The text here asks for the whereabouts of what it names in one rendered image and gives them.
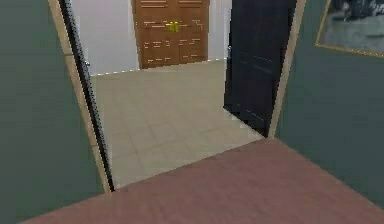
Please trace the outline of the brown wooden double door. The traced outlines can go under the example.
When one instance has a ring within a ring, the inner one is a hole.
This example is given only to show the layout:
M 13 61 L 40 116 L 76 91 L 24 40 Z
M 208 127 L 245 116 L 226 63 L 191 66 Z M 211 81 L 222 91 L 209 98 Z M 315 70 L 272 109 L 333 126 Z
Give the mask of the brown wooden double door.
M 140 69 L 208 59 L 210 0 L 131 0 Z M 178 22 L 179 31 L 166 26 Z

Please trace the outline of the black room door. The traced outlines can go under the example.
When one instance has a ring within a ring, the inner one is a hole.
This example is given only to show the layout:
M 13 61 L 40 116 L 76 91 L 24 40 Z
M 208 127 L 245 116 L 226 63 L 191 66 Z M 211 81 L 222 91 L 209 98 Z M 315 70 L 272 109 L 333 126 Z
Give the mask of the black room door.
M 224 108 L 268 135 L 297 0 L 232 0 Z

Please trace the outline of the gold framed wall picture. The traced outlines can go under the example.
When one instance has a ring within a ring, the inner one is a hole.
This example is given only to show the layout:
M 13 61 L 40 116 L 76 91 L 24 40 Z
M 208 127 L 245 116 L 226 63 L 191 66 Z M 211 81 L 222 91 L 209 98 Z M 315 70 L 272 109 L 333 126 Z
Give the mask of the gold framed wall picture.
M 327 0 L 315 45 L 384 58 L 384 0 Z

